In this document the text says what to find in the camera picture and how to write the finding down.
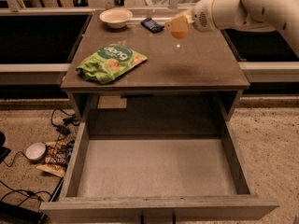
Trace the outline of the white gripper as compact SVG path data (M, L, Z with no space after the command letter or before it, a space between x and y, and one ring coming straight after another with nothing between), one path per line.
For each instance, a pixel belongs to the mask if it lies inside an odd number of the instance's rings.
M192 9L179 12L176 16L168 20L164 26L168 32L188 32L189 24L199 32L216 31L217 27L213 20L213 5L215 0L201 0Z

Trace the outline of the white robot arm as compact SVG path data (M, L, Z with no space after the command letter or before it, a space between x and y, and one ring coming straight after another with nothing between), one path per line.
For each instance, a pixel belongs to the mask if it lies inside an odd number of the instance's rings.
M199 32L278 31L299 56L299 0L201 0L165 23L177 39Z

